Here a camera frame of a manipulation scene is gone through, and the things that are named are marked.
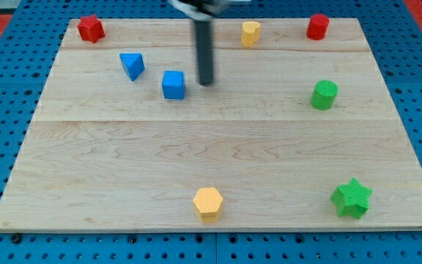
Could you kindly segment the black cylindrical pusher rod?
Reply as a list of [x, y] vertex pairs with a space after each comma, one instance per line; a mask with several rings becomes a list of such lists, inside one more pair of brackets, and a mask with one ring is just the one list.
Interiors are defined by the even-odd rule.
[[212, 23], [211, 21], [195, 20], [193, 22], [193, 31], [196, 44], [199, 84], [202, 86], [207, 86], [214, 81]]

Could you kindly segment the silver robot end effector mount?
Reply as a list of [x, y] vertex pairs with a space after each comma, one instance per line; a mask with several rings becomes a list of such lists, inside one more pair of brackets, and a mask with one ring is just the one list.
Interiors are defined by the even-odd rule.
[[229, 6], [250, 4], [251, 0], [168, 0], [168, 3], [195, 21], [208, 21]]

